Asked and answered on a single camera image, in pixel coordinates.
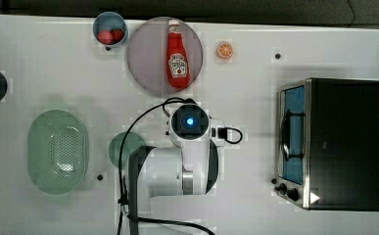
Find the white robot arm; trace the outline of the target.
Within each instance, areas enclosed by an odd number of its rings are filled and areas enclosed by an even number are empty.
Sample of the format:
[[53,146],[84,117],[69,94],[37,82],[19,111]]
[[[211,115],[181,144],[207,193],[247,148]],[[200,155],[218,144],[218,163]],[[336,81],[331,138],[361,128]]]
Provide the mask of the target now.
[[143,145],[126,162],[128,204],[121,211],[129,219],[130,235],[215,235],[193,222],[153,217],[151,200],[210,192],[218,177],[224,122],[197,104],[183,104],[171,112],[166,125],[170,147]]

